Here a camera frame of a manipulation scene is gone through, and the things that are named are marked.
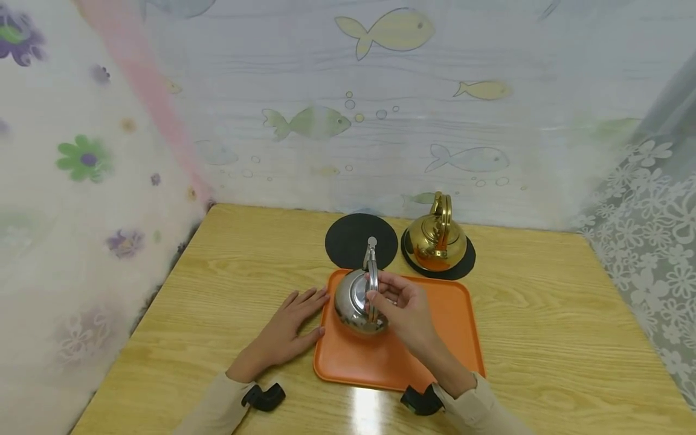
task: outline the kettle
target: kettle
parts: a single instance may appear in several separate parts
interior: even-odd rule
[[[464,231],[452,220],[452,197],[440,191],[435,193],[430,213],[413,221],[402,238],[406,259],[430,272],[457,266],[467,248]]]
[[[384,331],[388,323],[384,315],[367,303],[367,292],[379,291],[376,247],[377,239],[369,237],[363,268],[344,276],[333,296],[333,306],[338,319],[353,331],[366,335]]]

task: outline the black circular mat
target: black circular mat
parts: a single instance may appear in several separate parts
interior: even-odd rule
[[[377,239],[377,268],[384,269],[396,257],[396,232],[383,219],[371,214],[353,213],[334,222],[324,239],[331,261],[341,269],[362,269],[367,239]]]
[[[476,250],[474,249],[474,244],[471,243],[471,240],[468,237],[466,238],[466,243],[468,244],[468,247],[466,249],[466,254],[464,254],[464,258],[462,258],[461,261],[450,270],[445,270],[442,272],[433,272],[430,270],[423,269],[422,267],[418,266],[416,263],[411,261],[411,259],[406,253],[409,251],[413,252],[413,247],[411,246],[411,241],[407,241],[405,236],[406,231],[404,231],[404,234],[401,235],[401,254],[404,256],[404,259],[407,263],[409,263],[409,266],[411,266],[413,270],[417,271],[419,274],[423,275],[426,278],[446,279],[454,281],[463,278],[464,276],[467,276],[469,272],[471,272],[471,269],[474,268],[474,264],[476,263]]]

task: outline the wooden table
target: wooden table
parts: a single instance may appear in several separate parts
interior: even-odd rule
[[[324,235],[339,214],[216,205],[162,287],[74,435],[169,434],[293,289],[336,269]],[[409,224],[386,219],[397,234]],[[539,435],[696,433],[677,387],[579,235],[464,226],[488,379]],[[387,270],[413,275],[400,254]],[[313,328],[314,319],[307,325]],[[287,399],[236,434],[449,434],[398,393],[319,380],[312,352],[262,379]]]

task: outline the beige sleeve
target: beige sleeve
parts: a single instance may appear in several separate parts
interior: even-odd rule
[[[255,385],[215,376],[198,406],[174,429],[173,435],[230,435],[246,415],[242,398]]]
[[[462,434],[472,435],[533,435],[519,418],[498,402],[490,384],[474,373],[478,385],[458,399],[453,399],[439,385],[435,394],[445,407],[445,414]]]

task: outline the green flower print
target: green flower print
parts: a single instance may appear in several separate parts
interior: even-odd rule
[[[65,155],[56,161],[58,169],[70,171],[73,181],[84,181],[89,178],[98,183],[104,176],[113,171],[109,153],[102,144],[94,139],[90,141],[87,136],[80,134],[75,136],[75,144],[62,143],[58,145],[58,151]]]

